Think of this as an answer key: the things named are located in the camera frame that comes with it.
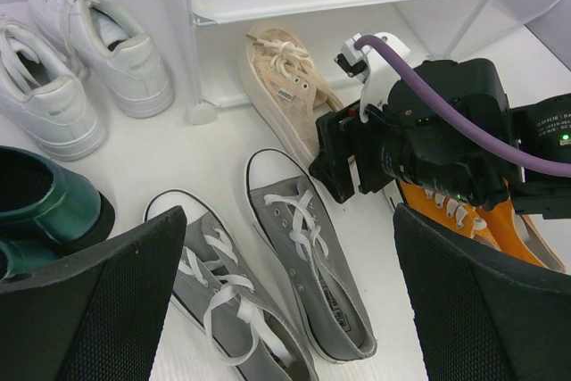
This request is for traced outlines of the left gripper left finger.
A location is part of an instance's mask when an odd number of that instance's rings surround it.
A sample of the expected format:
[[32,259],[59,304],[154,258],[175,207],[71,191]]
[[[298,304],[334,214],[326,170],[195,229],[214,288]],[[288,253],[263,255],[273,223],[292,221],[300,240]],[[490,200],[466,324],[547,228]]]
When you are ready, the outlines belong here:
[[177,206],[3,282],[1,378],[148,379],[185,233]]

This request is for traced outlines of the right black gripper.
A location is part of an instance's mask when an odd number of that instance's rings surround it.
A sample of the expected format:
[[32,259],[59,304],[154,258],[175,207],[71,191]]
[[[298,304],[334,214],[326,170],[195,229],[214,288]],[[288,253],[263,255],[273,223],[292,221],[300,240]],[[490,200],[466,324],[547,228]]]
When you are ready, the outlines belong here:
[[[416,73],[449,106],[493,137],[510,140],[509,102],[492,61],[425,61]],[[316,122],[317,158],[310,174],[339,203],[377,192],[392,179],[488,211],[509,199],[513,169],[438,116],[403,80],[366,121],[355,102]]]

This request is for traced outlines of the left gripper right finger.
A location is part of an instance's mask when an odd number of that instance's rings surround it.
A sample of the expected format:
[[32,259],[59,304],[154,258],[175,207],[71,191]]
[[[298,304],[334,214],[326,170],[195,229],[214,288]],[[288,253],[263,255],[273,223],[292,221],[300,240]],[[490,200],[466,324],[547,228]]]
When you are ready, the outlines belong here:
[[568,380],[570,277],[399,204],[394,241],[431,380]]

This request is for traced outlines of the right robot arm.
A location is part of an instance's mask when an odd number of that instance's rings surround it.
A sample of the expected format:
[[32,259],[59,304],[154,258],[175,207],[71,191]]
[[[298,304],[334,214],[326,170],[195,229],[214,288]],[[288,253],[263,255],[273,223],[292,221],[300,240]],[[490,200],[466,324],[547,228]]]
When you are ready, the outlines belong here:
[[[451,107],[493,137],[553,162],[570,160],[570,97],[509,105],[494,64],[426,61],[419,76]],[[520,168],[463,136],[403,81],[386,104],[351,104],[317,121],[319,154],[309,167],[339,203],[390,181],[421,186],[486,210],[511,201],[519,214],[570,215],[570,181]]]

